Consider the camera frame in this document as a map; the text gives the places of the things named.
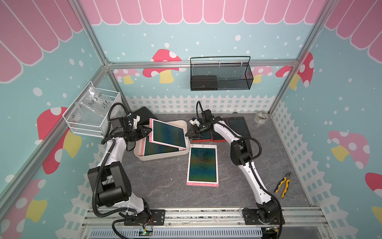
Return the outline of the red writing tablet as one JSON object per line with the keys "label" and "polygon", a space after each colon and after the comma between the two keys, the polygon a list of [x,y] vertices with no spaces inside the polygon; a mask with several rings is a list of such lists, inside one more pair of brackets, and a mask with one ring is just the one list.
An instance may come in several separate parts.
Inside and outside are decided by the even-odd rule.
{"label": "red writing tablet", "polygon": [[227,118],[228,126],[236,132],[237,135],[251,137],[247,123],[244,117]]}
{"label": "red writing tablet", "polygon": [[211,133],[205,133],[203,136],[192,136],[193,142],[208,142],[213,141]]}
{"label": "red writing tablet", "polygon": [[212,136],[213,142],[226,142],[224,137],[222,137],[220,134],[216,133],[215,131],[211,133],[211,136]]}

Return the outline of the cream plastic storage box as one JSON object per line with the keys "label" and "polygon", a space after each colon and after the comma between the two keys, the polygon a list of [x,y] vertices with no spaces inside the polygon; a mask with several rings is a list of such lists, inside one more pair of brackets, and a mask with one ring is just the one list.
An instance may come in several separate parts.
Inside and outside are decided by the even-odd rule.
{"label": "cream plastic storage box", "polygon": [[185,137],[186,148],[176,148],[162,144],[152,143],[149,136],[136,142],[134,155],[141,161],[149,161],[154,159],[163,159],[175,156],[186,155],[191,150],[191,144],[188,137]]}

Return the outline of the pink writing tablet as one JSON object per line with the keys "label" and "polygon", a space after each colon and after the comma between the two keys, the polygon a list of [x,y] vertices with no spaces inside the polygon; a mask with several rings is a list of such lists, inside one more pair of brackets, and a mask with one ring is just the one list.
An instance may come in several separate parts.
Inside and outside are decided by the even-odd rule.
{"label": "pink writing tablet", "polygon": [[185,129],[171,123],[157,119],[150,119],[149,123],[152,131],[149,133],[151,143],[170,146],[178,149],[187,149],[189,143],[185,136]]}
{"label": "pink writing tablet", "polygon": [[192,144],[189,152],[187,185],[218,187],[217,146]]}
{"label": "pink writing tablet", "polygon": [[156,143],[151,143],[150,141],[146,141],[145,149],[143,150],[143,155],[148,156],[148,155],[178,152],[178,151],[180,151],[179,148],[166,146],[166,145],[160,145]]}

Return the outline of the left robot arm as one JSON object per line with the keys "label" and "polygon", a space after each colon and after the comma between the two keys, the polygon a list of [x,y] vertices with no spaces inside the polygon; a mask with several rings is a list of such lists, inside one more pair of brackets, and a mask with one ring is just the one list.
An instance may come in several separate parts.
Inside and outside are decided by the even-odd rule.
{"label": "left robot arm", "polygon": [[140,225],[149,223],[152,218],[147,202],[132,192],[131,182],[121,164],[129,142],[144,139],[151,129],[138,125],[140,116],[129,114],[108,120],[105,138],[106,152],[97,167],[88,171],[92,190],[92,209],[99,218],[115,213],[126,213]]}

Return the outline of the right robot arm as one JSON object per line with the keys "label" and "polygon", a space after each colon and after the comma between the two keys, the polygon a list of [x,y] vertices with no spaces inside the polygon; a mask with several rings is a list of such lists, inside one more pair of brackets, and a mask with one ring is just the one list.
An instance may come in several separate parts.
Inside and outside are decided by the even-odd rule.
{"label": "right robot arm", "polygon": [[202,116],[202,118],[192,118],[190,120],[191,128],[186,133],[186,136],[203,136],[205,133],[212,131],[221,135],[230,145],[231,161],[243,172],[253,191],[259,221],[262,224],[278,222],[282,225],[284,218],[281,204],[266,189],[255,168],[254,160],[262,153],[262,147],[258,140],[236,133],[221,117],[215,117],[211,110],[203,111]]}

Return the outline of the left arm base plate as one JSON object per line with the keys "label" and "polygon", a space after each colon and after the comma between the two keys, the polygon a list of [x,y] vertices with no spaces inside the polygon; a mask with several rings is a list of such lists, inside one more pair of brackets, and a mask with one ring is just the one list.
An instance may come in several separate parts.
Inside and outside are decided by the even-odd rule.
{"label": "left arm base plate", "polygon": [[125,226],[163,226],[165,221],[165,210],[150,210],[150,214],[143,211],[131,220],[124,222]]}

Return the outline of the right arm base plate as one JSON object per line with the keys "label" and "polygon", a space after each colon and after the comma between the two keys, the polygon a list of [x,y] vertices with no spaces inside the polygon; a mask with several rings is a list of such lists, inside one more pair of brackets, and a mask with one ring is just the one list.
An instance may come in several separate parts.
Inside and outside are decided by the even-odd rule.
{"label": "right arm base plate", "polygon": [[279,210],[266,211],[264,209],[242,209],[242,215],[246,225],[279,225],[285,224]]}

